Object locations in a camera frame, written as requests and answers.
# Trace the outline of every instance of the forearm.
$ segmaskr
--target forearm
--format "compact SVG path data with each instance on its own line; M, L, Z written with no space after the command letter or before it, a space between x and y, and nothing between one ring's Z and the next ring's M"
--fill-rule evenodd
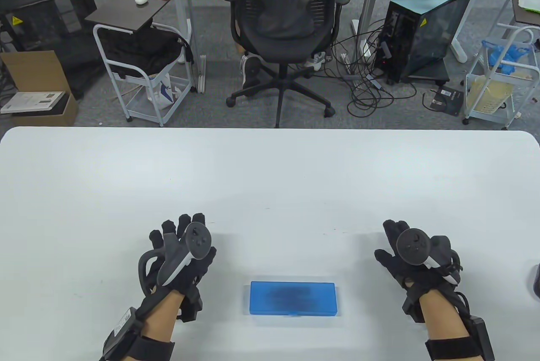
M171 291L146 319L142 335L159 342L170 342L183 299L181 293ZM124 361L133 361L133 358L126 357Z
M456 308L439 291L432 290L422 296L420 307L430 340L469 336ZM482 361L482 357L463 358L462 361Z

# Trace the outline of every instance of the white book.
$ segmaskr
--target white book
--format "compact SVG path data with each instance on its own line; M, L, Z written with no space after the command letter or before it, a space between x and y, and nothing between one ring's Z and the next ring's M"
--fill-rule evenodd
M540 14L540 0L518 0L517 4L525 10Z
M0 114L43 112L54 108L64 95L61 92L18 92L0 110Z

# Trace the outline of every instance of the white metal cart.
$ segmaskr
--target white metal cart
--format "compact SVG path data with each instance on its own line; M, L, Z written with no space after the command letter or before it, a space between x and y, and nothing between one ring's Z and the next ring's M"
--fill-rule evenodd
M475 118L480 118L484 120L489 120L490 122L500 123L504 125L504 127L502 128L503 130L508 130L508 126L511 125L517 113L520 112L520 110L523 108L527 100L529 100L532 97L532 94L534 93L535 89L538 86L538 83L540 82L540 69L538 68L538 62L536 61L534 45L532 44L534 41L534 35L532 31L535 30L540 33L540 27L532 26L532 25L518 27L515 25L506 25L506 24L498 23L498 20L501 18L502 12L505 10L509 1L510 0L507 0L505 2L505 6L503 6L503 8L501 9L501 12L495 19L494 24L491 27L491 30L489 31L488 37L486 39L487 42L503 47L503 51L501 52L501 55L497 59L497 63L494 64L493 67L489 66L488 61L489 61L490 50L486 46L482 45L482 48L476 55L476 58L474 62L472 63L472 66L465 77L465 82L464 82L465 118L463 119L464 125L469 124L470 117L475 117ZM507 29L508 33L510 34L510 37L508 37L507 39L506 38L499 39L496 37L490 37L494 28L496 27L502 27L503 29ZM527 35L529 35L529 39L526 40L525 42L517 42L516 37L520 33L526 33ZM506 56L509 48L512 45L515 45L518 48L529 50L529 52L519 60L520 62L511 62L508 60L504 60L504 57ZM475 79L478 79L478 77L480 77L478 75L473 74L478 64L482 66L483 74L486 79L478 95L476 95L476 97L474 98L471 98L472 96L472 94L470 93L471 85L475 81ZM519 68L521 70L521 75L520 76L506 75L506 74L503 74L502 72L498 72L497 70L502 65L509 65L515 68ZM520 99L517 101L515 100L516 95L514 95L514 92L511 93L505 101L502 101L501 105L503 102L506 103L505 109L498 109L498 106L496 106L493 113L480 112L476 110L476 108L478 106L478 103L484 96L484 93L486 93L486 90L488 89L490 83L492 83L492 81L493 83L494 81L498 81L499 83L510 84L510 85L513 85L513 87L520 87L520 88L524 87L525 90L520 92L521 94Z
M177 35L181 35L178 29L172 26L164 25L161 23L152 23L152 26L156 27L157 29L167 30L167 31L174 32ZM191 62L186 62L187 79L170 76L170 85L172 87L172 91L174 92L175 87L179 87L181 92L177 94L177 99L171 106L169 106L166 109L160 110L156 103L156 99L154 98L154 92L152 92L152 89L157 87L160 84L161 80L164 79L165 76L168 74L168 72L174 67L174 65L177 64L178 58L180 58L180 56L178 56L178 58L176 58L173 62L170 62L170 64L166 65L162 69L162 71L160 71L160 73L158 73L152 79L150 79L150 76L146 72L144 72L141 68L135 65L125 64L124 62L110 60L109 58L107 58L103 50L102 42L98 35L98 31L100 29L113 30L113 31L118 31L122 33L129 33L130 35L133 34L133 31L127 30L127 29L120 29L119 27L102 25L102 24L95 25L93 29L94 38L96 39L96 44L103 58L103 62L105 64L105 68L107 69L108 75L111 78L112 86L114 88L114 91L116 92L116 95L118 96L118 100L120 102L120 105L122 106L122 110L124 111L124 114L126 115L126 120L128 122L131 122L132 117L135 116L137 118L150 120L151 122L158 123L161 127L163 127L163 125L167 123L167 121L170 119L174 111L177 109L177 107L180 105L182 100L185 98L187 93L190 91L197 92L197 89L195 89L193 85L193 80L191 76L191 69L192 69ZM112 65L135 70L141 74L141 77L125 76L125 78L122 78L117 73L112 72L111 70ZM122 94L120 93L120 89L118 88L117 81L124 81L131 84L137 84L137 85L141 85L141 87L135 93L135 95L131 98L131 100L128 103L125 103L122 97ZM152 99L151 102L147 98L146 89L150 90L148 95L150 95Z

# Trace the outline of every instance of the hand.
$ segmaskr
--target hand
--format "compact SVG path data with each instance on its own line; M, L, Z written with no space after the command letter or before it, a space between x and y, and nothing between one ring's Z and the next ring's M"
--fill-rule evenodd
M402 288L408 290L415 284L417 288L427 293L429 290L447 283L438 272L428 270L424 265L407 264L401 259L397 253L396 241L401 233L410 228L405 221L400 220L396 223L393 220L386 220L382 226L394 255L379 249L375 251L375 258L390 272Z
M178 229L171 220L166 220L162 224L163 233L175 233L180 240L182 235L191 223L191 217L187 214L183 214L178 219ZM200 222L205 224L204 214L194 214L193 222ZM159 230L153 230L150 233L150 241L154 249L160 249L163 247L163 236ZM216 256L216 248L211 247L210 252L206 255L205 258L197 260L192 259L189 265L182 268L179 274L174 278L174 280L168 285L171 289L177 290L183 295L189 295L189 290L197 285L201 278L208 272L208 267L212 264L214 257ZM158 271L161 268L165 261L164 256L158 257L151 265L150 272L145 279L145 286L150 290L156 286Z

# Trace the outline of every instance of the black mesh office chair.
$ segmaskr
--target black mesh office chair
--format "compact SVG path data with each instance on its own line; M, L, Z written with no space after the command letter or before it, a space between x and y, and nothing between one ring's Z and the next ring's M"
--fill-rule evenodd
M324 52L336 39L341 7L350 0L226 0L231 3L231 33L235 42L258 54L265 62L279 64L279 72L262 65L272 79L233 93L227 106L235 106L239 96L277 88L279 127L285 90L293 90L325 106L324 116L335 114L330 102L295 79L313 75L313 67L287 73L289 64L301 64L317 52Z

